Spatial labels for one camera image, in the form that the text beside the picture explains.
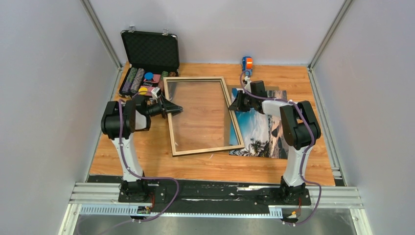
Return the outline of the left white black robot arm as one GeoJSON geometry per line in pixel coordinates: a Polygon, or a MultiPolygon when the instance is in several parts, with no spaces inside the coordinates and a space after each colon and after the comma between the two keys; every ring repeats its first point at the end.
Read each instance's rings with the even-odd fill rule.
{"type": "Polygon", "coordinates": [[[120,158],[123,179],[120,192],[132,196],[138,202],[145,202],[150,196],[148,183],[150,180],[168,180],[176,185],[179,193],[179,182],[171,177],[145,177],[144,170],[138,163],[137,151],[134,146],[134,133],[148,131],[151,127],[151,117],[168,114],[177,115],[183,112],[183,107],[168,101],[162,95],[156,98],[154,104],[149,104],[150,98],[136,95],[129,100],[110,101],[107,103],[101,119],[101,130],[115,146],[120,158]]]}

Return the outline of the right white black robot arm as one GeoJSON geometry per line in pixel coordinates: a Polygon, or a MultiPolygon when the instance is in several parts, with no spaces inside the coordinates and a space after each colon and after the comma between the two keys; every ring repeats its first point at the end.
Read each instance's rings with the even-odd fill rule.
{"type": "Polygon", "coordinates": [[[261,114],[281,119],[282,133],[289,145],[288,162],[280,186],[273,195],[288,205],[298,203],[306,195],[308,180],[304,177],[304,170],[310,151],[321,137],[321,129],[311,103],[307,100],[294,102],[269,97],[263,81],[242,80],[240,84],[241,90],[230,105],[230,110],[247,112],[255,109],[261,114]]]}

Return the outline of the beach landscape photo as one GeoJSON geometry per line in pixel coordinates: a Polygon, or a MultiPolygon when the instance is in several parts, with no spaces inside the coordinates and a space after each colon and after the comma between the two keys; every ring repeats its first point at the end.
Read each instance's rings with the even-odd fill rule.
{"type": "Polygon", "coordinates": [[[251,109],[235,112],[244,148],[229,151],[233,156],[288,159],[289,145],[285,141],[281,118],[264,115],[251,109]]]}

